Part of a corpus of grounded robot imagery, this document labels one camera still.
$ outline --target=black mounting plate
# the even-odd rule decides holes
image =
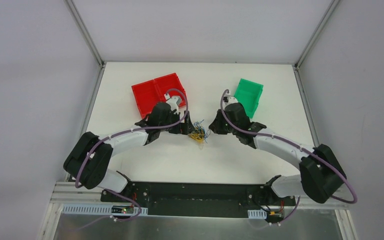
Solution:
[[[248,218],[248,210],[258,210],[260,205],[268,205],[263,199],[253,195],[263,191],[260,184],[207,184],[172,182],[130,182],[121,192],[148,208],[148,215]],[[126,201],[106,192],[101,194],[101,202],[125,203]],[[285,197],[271,204],[295,206],[295,198]]]

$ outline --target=white table surface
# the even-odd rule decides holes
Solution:
[[[313,144],[290,65],[108,62],[87,130],[100,135],[132,126],[141,116],[131,86],[171,73],[177,73],[186,91],[192,122],[204,120],[207,129],[223,91],[234,93],[243,78],[264,85],[254,121],[302,144]],[[133,181],[178,183],[262,184],[278,174],[299,173],[231,134],[212,133],[207,142],[200,148],[185,135],[163,132],[151,144],[113,157],[109,168]]]

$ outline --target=green bin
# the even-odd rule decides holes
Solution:
[[[234,97],[243,105],[249,118],[252,118],[257,110],[261,93],[263,93],[261,84],[242,78],[237,85]]]

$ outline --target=red plastic container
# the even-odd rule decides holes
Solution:
[[[131,86],[133,90],[134,98],[136,99],[137,109],[139,110],[140,116],[144,118],[147,114],[150,114],[155,104],[158,102],[165,102],[166,98],[164,94],[169,89],[178,89],[185,96],[186,92],[183,88],[179,77],[176,73],[172,73],[166,76],[158,77],[153,80],[145,81],[136,85]],[[179,95],[176,91],[168,93],[171,96]],[[186,105],[185,100],[181,97],[182,101],[179,107]]]

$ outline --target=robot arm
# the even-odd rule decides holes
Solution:
[[[162,131],[187,135],[194,130],[188,112],[184,113],[186,115],[184,123],[179,123],[170,128],[147,128],[167,126],[180,120],[179,104],[182,99],[179,96],[170,97],[168,94],[165,95],[165,98],[166,102],[157,103],[150,114],[141,121],[136,122],[132,127],[127,128],[126,131],[130,132],[126,134],[111,137],[114,133],[110,135],[95,135],[92,132],[84,133],[65,160],[64,170],[72,176],[77,176],[89,150],[102,139],[108,137],[109,139],[99,144],[94,153],[90,155],[80,175],[79,182],[87,189],[99,187],[120,193],[129,179],[122,173],[108,169],[112,157],[131,148],[152,143],[160,136]]]
[[[277,175],[268,181],[264,185],[262,193],[266,201],[276,202],[278,199],[287,196],[307,195],[317,203],[325,203],[343,184],[343,181],[332,170],[302,151],[302,149],[313,150],[315,155],[321,157],[345,176],[335,155],[328,146],[321,144],[314,147],[300,144],[274,133],[264,124],[251,122],[242,104],[233,96],[227,95],[224,97],[223,108],[226,116],[235,126],[241,130],[259,133],[260,135],[247,134],[232,128],[225,120],[221,109],[217,111],[216,118],[209,126],[211,131],[222,135],[232,133],[242,144],[276,155],[300,171],[299,175]],[[300,146],[300,149],[292,146],[291,143]]]

